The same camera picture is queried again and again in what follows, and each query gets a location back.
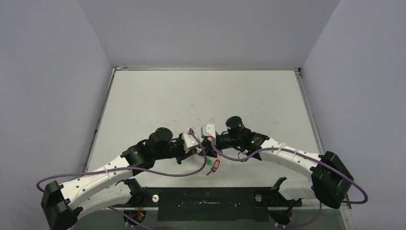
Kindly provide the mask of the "key with green tag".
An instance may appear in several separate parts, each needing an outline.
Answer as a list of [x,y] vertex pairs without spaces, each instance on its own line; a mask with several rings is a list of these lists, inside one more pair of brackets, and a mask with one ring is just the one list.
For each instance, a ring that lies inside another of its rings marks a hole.
[[213,163],[212,163],[212,161],[210,159],[208,159],[206,164],[209,165],[209,166],[212,166]]

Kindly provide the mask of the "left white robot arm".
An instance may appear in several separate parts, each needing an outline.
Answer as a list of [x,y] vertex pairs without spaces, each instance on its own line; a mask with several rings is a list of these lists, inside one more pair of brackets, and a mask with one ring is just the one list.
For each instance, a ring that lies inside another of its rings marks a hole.
[[182,160],[198,149],[207,160],[207,151],[203,142],[192,129],[173,138],[173,133],[164,127],[156,129],[137,144],[130,146],[104,166],[92,171],[74,174],[71,181],[59,183],[54,175],[37,183],[42,195],[41,208],[49,228],[52,230],[68,230],[77,221],[104,207],[120,204],[138,206],[143,200],[143,193],[134,176],[147,172],[166,177],[186,177],[199,173],[205,168],[184,173],[171,174],[152,170],[157,160],[176,158]]

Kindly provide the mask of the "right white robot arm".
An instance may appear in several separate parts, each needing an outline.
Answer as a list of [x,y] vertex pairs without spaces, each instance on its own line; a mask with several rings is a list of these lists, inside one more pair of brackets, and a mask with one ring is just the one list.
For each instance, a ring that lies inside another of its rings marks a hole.
[[203,145],[231,161],[245,162],[252,158],[272,162],[305,177],[303,180],[283,178],[271,191],[271,200],[281,206],[298,199],[317,199],[327,207],[338,209],[354,180],[337,154],[310,153],[287,146],[269,136],[246,128],[239,116],[226,121],[227,130],[216,132],[213,124],[203,125]]

